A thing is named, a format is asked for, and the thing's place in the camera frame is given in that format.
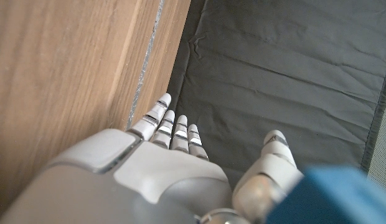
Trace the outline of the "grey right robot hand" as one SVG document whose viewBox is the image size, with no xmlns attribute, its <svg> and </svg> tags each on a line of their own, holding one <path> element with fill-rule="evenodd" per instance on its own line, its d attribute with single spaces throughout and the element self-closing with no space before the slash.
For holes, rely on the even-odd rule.
<svg viewBox="0 0 386 224">
<path fill-rule="evenodd" d="M 232 187 L 170 102 L 165 94 L 128 130 L 100 131 L 59 154 L 0 222 L 259 223 L 303 178 L 274 130 Z"/>
</svg>

